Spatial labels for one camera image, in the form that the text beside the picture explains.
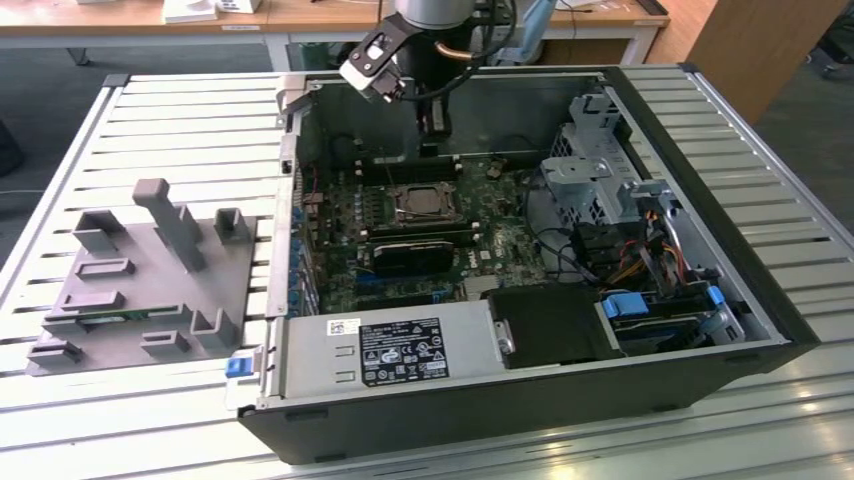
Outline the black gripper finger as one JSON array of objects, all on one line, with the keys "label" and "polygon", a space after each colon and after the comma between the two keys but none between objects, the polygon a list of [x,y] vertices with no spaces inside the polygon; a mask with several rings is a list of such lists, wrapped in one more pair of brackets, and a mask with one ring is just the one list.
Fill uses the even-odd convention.
[{"label": "black gripper finger", "polygon": [[436,97],[416,104],[418,155],[437,156],[440,147],[450,137],[448,98]]}]

